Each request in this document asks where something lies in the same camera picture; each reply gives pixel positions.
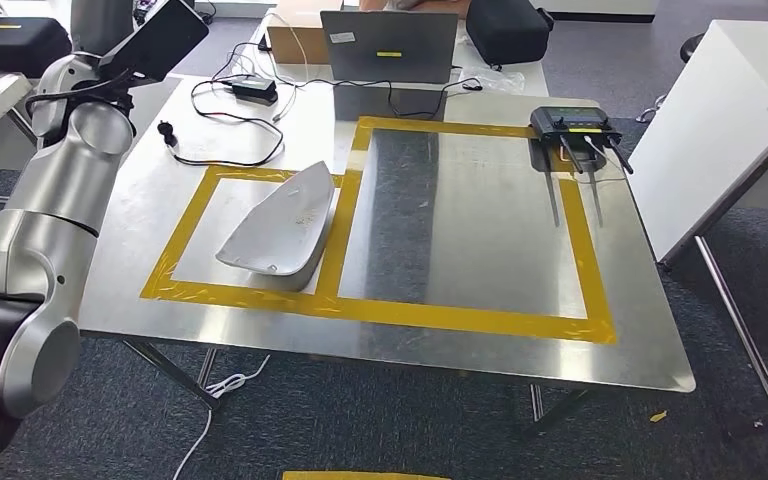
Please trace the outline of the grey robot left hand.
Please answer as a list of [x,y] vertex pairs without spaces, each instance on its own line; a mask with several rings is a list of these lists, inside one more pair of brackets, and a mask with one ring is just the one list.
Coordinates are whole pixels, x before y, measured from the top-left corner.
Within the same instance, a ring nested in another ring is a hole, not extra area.
[[73,52],[103,56],[134,31],[133,0],[73,0]]

